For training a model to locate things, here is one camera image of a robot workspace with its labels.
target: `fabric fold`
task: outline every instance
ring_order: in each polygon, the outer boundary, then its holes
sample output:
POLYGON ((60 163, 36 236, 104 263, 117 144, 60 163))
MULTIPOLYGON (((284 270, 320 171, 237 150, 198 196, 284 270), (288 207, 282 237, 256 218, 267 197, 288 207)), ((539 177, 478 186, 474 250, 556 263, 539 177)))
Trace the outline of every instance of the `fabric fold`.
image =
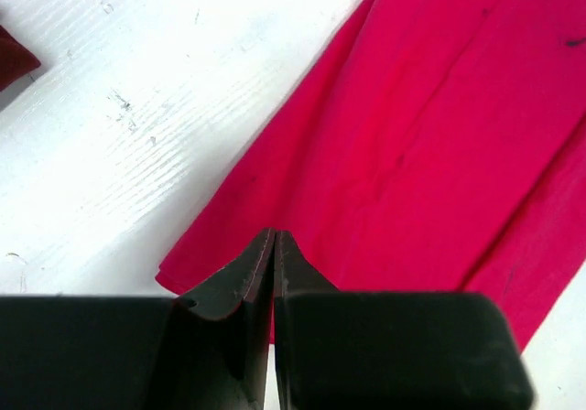
POLYGON ((525 346, 586 257, 584 37, 581 0, 364 0, 157 280, 272 226, 341 289, 479 290, 525 346))

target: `white textured surface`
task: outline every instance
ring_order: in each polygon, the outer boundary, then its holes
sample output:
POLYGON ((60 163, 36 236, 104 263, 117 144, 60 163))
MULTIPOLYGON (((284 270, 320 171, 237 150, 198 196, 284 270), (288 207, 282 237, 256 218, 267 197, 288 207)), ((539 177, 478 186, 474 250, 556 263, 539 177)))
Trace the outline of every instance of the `white textured surface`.
MULTIPOLYGON (((0 0, 43 63, 0 93, 0 293, 165 293, 158 263, 358 1, 0 0)), ((585 408, 585 286, 527 348, 540 409, 585 408)))

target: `dark red fabric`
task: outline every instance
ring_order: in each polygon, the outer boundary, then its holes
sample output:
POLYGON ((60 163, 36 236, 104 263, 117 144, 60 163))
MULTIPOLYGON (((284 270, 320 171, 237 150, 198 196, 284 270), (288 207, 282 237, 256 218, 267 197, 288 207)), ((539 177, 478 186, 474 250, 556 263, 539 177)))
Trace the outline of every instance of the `dark red fabric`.
POLYGON ((0 91, 39 65, 30 51, 0 27, 0 91))
POLYGON ((522 347, 586 257, 583 0, 364 0, 160 267, 265 226, 336 286, 473 290, 522 347))

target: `white surface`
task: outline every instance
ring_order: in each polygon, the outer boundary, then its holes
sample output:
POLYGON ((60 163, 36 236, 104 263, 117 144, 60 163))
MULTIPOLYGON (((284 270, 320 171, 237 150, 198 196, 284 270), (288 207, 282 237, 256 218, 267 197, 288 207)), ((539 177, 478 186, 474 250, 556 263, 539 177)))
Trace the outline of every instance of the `white surface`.
MULTIPOLYGON (((0 292, 166 293, 158 263, 359 1, 0 0, 43 62, 0 93, 0 292)), ((540 409, 585 408, 585 286, 526 350, 540 409)))

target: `dark stain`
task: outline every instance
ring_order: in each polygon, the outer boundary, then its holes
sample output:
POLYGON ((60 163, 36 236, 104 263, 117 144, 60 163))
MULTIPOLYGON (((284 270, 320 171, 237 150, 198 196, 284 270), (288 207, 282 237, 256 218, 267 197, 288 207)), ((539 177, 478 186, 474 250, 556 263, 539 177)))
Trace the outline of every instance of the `dark stain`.
POLYGON ((122 97, 120 95, 120 93, 117 92, 116 90, 112 90, 112 94, 114 95, 114 98, 118 102, 120 109, 122 109, 123 111, 130 111, 130 108, 132 108, 132 105, 130 104, 129 101, 127 101, 124 97, 122 97))
POLYGON ((114 7, 110 3, 106 3, 104 0, 100 2, 100 5, 106 15, 110 15, 114 11, 114 7))
POLYGON ((566 41, 566 46, 568 47, 578 47, 581 44, 586 42, 586 37, 580 39, 568 39, 566 41))

